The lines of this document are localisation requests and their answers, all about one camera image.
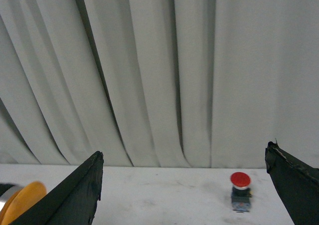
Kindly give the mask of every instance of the yellow disc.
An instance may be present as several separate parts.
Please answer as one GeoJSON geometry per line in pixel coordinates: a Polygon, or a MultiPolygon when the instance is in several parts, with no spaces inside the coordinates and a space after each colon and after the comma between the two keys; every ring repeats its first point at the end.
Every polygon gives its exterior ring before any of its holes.
{"type": "Polygon", "coordinates": [[[41,182],[33,182],[14,193],[0,212],[0,225],[8,225],[46,195],[41,182]]]}

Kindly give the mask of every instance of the white backdrop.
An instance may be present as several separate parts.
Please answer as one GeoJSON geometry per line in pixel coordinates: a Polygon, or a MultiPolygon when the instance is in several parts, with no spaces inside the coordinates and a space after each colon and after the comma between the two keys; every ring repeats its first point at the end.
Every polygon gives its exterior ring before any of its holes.
{"type": "Polygon", "coordinates": [[[319,0],[0,0],[0,162],[319,166],[319,0]]]}

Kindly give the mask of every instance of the metal part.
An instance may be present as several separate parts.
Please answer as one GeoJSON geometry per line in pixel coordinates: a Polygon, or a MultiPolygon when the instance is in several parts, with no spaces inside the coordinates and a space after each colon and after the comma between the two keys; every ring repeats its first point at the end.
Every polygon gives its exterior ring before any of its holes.
{"type": "Polygon", "coordinates": [[[11,196],[21,189],[23,189],[23,187],[19,185],[13,185],[0,196],[0,212],[3,209],[5,203],[11,198],[11,196]]]}

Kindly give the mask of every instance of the table surface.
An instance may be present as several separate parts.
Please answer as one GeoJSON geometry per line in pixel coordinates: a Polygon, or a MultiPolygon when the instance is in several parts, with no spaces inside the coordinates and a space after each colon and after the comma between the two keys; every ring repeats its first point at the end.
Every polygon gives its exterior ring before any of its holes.
{"type": "MultiPolygon", "coordinates": [[[[0,165],[0,183],[42,181],[52,190],[76,166],[0,165]]],[[[293,225],[265,169],[104,167],[94,225],[293,225]],[[230,176],[252,180],[252,208],[231,206],[230,176]]]]}

